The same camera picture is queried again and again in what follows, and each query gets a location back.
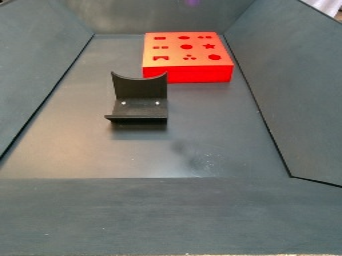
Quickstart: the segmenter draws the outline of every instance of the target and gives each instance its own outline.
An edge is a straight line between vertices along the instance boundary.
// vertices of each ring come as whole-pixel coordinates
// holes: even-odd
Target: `circle-shaped hole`
[[[184,50],[190,50],[190,49],[192,49],[192,45],[183,44],[183,45],[180,45],[180,48],[184,49]]]
[[[190,37],[188,36],[180,36],[180,37],[178,37],[179,39],[182,39],[182,40],[187,40],[187,39],[190,39]]]
[[[210,54],[210,55],[208,55],[208,58],[210,58],[211,60],[220,60],[220,59],[222,59],[218,54]]]

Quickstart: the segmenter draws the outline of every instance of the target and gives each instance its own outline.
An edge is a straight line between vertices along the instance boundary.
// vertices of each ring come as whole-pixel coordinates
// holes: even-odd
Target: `black bracket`
[[[112,83],[116,101],[111,115],[113,121],[167,120],[167,73],[148,79],[131,79],[113,72]]]

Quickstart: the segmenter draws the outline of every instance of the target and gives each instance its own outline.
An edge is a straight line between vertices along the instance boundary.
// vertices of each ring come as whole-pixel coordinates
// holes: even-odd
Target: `black plastic holder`
[[[132,79],[113,72],[116,101],[111,115],[115,121],[167,121],[167,73],[148,79]]]

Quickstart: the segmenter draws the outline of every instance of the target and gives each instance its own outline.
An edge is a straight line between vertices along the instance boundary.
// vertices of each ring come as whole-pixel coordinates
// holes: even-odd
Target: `star-shaped hole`
[[[206,49],[214,49],[215,48],[214,44],[204,44],[203,46],[206,47]]]

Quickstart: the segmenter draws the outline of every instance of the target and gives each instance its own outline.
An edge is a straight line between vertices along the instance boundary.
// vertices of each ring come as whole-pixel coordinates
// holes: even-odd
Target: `red shape sorter block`
[[[168,83],[228,82],[234,63],[215,32],[144,36],[143,77],[168,72]]]

